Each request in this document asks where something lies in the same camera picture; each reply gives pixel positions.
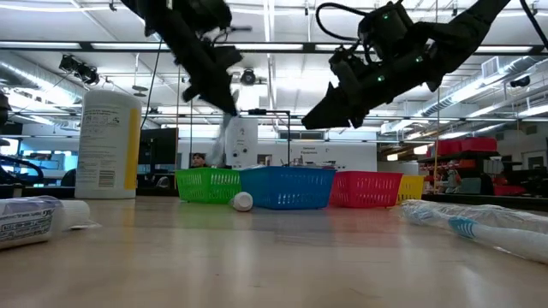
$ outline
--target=person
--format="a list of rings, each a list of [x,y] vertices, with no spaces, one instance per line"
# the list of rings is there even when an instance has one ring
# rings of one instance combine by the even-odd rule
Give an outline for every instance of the person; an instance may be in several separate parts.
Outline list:
[[[192,168],[207,168],[206,165],[206,155],[204,153],[194,153],[192,155]]]

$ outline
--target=table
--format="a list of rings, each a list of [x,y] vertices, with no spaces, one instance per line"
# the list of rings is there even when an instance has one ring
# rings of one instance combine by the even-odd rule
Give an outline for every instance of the table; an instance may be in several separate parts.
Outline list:
[[[548,267],[390,210],[91,201],[103,225],[0,252],[2,307],[544,307]]]

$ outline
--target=computer monitor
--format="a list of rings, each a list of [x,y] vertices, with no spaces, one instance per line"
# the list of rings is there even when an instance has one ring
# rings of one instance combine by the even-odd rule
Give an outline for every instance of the computer monitor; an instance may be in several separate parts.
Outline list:
[[[179,130],[177,128],[146,129],[140,132],[139,165],[176,164]]]

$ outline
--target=blue basket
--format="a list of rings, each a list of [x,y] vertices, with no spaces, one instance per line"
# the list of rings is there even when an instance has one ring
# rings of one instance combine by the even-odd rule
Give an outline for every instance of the blue basket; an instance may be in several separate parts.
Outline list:
[[[264,167],[240,172],[253,205],[272,210],[322,209],[329,204],[335,170]]]

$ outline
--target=yellow basket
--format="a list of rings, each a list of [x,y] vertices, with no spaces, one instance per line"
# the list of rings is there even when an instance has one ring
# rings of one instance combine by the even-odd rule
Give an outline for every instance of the yellow basket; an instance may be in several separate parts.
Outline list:
[[[400,189],[397,191],[396,205],[400,205],[404,200],[422,198],[422,186],[425,183],[425,177],[421,175],[404,175],[400,182]]]

